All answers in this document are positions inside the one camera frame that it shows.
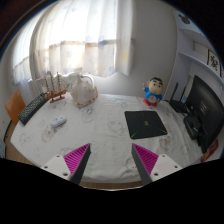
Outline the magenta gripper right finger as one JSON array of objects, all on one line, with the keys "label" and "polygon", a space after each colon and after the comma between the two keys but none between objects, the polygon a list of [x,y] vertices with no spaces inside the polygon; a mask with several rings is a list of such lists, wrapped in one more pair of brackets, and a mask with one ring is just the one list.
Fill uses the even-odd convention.
[{"label": "magenta gripper right finger", "polygon": [[137,144],[132,144],[131,153],[143,185],[150,184],[182,169],[168,155],[157,155]]}]

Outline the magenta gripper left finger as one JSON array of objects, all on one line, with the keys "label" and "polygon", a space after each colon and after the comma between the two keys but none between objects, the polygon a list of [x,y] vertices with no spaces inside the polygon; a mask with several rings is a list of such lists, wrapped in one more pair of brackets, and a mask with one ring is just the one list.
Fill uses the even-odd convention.
[{"label": "magenta gripper left finger", "polygon": [[55,155],[42,169],[79,185],[90,154],[90,144],[86,144],[66,155]]}]

